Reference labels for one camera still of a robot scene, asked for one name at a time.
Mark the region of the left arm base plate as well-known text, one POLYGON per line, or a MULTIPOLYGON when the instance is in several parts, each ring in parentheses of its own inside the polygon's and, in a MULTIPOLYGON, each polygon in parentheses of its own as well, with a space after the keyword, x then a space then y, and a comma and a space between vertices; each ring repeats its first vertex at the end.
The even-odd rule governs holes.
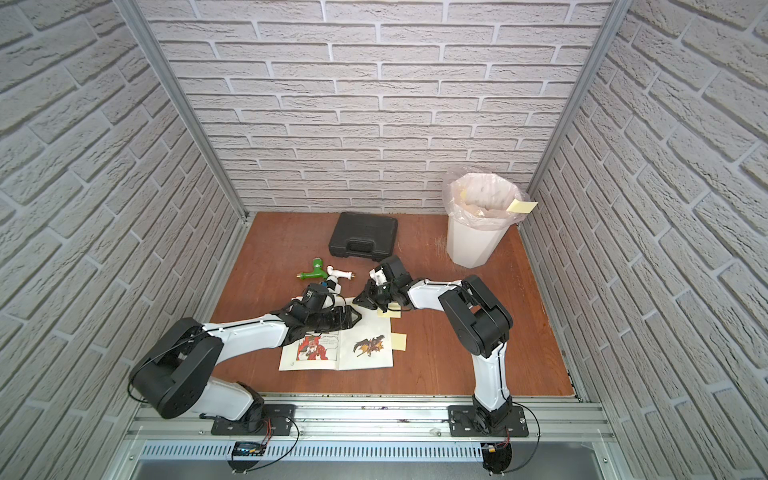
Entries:
POLYGON ((216 417, 211 434, 214 436, 271 436, 287 437, 294 430, 297 406, 294 404, 264 404, 252 407, 241 420, 231 421, 216 417))

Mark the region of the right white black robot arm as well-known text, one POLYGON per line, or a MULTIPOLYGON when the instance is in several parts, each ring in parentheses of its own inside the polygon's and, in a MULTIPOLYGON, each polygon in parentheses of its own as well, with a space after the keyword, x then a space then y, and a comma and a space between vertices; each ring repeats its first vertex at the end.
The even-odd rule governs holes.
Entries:
POLYGON ((506 351, 513 319, 476 275, 438 282, 414 279, 391 256, 369 272, 353 303, 368 310, 435 310, 446 315, 461 345, 471 354, 475 417, 482 428, 496 427, 511 414, 514 402, 506 380, 506 351))

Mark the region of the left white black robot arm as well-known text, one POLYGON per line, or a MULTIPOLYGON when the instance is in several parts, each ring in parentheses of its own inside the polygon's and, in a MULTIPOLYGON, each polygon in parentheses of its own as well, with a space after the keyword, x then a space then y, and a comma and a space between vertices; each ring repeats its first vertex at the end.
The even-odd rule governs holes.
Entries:
POLYGON ((308 333, 349 330, 362 314, 328 287, 312 283, 299 298, 256 318, 174 323, 128 374, 127 391, 164 419, 193 412, 235 423, 258 422, 263 398, 250 387, 213 376, 227 360, 291 345, 308 333))

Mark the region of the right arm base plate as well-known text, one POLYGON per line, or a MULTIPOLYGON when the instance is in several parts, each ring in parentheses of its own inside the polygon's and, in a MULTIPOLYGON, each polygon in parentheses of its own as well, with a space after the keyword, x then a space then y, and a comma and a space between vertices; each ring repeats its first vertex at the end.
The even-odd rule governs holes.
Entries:
POLYGON ((452 437, 529 436, 527 419, 521 406, 506 404, 487 411, 482 406, 451 405, 447 407, 448 426, 452 437))

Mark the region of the illustrated picture book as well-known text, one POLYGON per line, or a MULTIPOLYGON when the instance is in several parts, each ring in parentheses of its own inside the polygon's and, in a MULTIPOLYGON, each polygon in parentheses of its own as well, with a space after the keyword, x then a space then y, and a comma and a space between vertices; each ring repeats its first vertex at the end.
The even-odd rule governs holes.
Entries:
POLYGON ((391 322, 381 310, 349 305, 360 319, 348 330, 309 332, 283 347, 280 371, 367 370, 391 368, 393 345, 391 322))

